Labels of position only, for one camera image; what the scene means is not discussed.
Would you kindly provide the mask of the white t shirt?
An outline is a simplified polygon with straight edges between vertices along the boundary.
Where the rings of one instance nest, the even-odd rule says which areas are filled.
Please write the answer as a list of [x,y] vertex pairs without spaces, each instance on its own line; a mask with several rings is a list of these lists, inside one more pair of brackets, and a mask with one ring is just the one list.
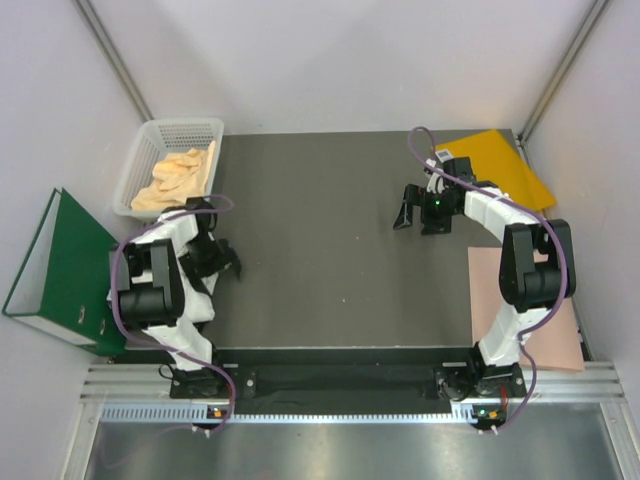
[[205,323],[215,318],[215,309],[212,300],[219,275],[214,274],[203,279],[206,292],[196,291],[187,276],[182,273],[181,280],[184,288],[185,307],[183,317],[193,324]]

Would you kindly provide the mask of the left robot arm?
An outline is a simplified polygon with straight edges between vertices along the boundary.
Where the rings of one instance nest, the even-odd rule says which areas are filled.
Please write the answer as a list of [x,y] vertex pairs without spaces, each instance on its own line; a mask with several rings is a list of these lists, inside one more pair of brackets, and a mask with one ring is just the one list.
[[215,317],[219,276],[242,273],[230,242],[214,236],[219,214],[232,207],[220,194],[190,197],[110,252],[107,300],[116,326],[127,339],[170,355],[175,398],[236,394],[214,343],[201,332]]

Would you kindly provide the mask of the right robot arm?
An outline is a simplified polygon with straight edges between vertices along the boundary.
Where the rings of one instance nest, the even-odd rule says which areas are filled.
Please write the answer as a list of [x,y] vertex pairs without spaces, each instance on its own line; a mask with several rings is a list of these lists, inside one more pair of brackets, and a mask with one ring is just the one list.
[[456,215],[477,222],[501,243],[498,272],[502,304],[489,331],[470,351],[466,372],[447,374],[441,393],[493,395],[515,388],[522,348],[535,328],[549,322],[573,295],[576,274],[569,224],[546,220],[515,203],[497,185],[477,180],[467,157],[424,163],[426,186],[408,184],[393,227],[408,228],[418,218],[424,236],[444,235]]

